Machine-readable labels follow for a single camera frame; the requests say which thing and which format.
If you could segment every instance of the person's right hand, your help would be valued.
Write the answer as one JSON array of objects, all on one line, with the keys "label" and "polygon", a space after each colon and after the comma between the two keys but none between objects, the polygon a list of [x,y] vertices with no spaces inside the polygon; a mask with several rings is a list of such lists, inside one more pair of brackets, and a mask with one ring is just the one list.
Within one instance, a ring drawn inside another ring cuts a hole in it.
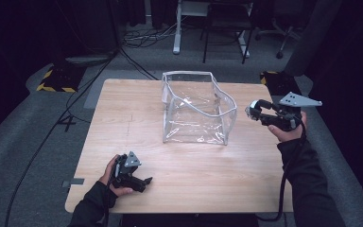
[{"label": "person's right hand", "polygon": [[[307,128],[305,112],[302,112],[302,122],[305,125],[305,128]],[[294,129],[293,131],[282,131],[281,129],[279,129],[278,127],[276,127],[274,125],[269,125],[268,129],[270,130],[270,132],[272,132],[272,134],[274,134],[279,139],[280,142],[286,142],[289,140],[299,139],[299,138],[301,138],[302,131],[303,131],[302,125],[300,125],[296,129]]]}]

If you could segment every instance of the wheel caster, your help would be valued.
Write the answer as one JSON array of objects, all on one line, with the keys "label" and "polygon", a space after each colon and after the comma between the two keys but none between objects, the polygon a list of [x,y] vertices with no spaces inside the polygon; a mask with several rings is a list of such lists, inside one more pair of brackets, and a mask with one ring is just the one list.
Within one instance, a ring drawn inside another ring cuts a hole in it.
[{"label": "wheel caster", "polygon": [[277,59],[281,59],[282,57],[283,57],[283,53],[279,51],[279,52],[276,54],[276,58],[277,58]]}]

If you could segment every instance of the black mat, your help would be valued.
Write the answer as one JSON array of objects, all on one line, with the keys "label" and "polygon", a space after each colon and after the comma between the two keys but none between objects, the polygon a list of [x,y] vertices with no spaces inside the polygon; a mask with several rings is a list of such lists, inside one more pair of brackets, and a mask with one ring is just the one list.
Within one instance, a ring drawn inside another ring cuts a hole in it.
[{"label": "black mat", "polygon": [[86,69],[87,67],[58,68],[52,66],[44,75],[37,91],[77,92]]}]

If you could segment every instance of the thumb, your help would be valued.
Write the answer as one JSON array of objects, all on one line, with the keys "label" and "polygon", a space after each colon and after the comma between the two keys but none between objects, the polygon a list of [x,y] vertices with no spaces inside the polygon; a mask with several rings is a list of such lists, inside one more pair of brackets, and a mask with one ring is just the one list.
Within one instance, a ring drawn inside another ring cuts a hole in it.
[{"label": "thumb", "polygon": [[270,132],[272,132],[272,134],[274,134],[280,140],[280,136],[283,133],[283,131],[281,129],[279,129],[278,127],[276,127],[274,125],[269,125],[268,130],[270,130]]},{"label": "thumb", "polygon": [[119,187],[114,188],[113,185],[111,185],[111,191],[117,196],[121,197],[123,195],[127,195],[133,192],[133,190],[129,187]]}]

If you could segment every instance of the silver bracket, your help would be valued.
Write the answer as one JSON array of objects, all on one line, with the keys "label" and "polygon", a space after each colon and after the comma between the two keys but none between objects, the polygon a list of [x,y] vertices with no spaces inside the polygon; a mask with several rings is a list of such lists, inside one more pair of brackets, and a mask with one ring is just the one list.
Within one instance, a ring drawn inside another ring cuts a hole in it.
[{"label": "silver bracket", "polygon": [[279,101],[279,104],[291,107],[321,106],[322,102],[290,92]]},{"label": "silver bracket", "polygon": [[138,160],[137,156],[135,156],[134,152],[131,151],[129,153],[128,159],[126,159],[125,167],[133,167],[133,166],[140,166],[140,160]]}]

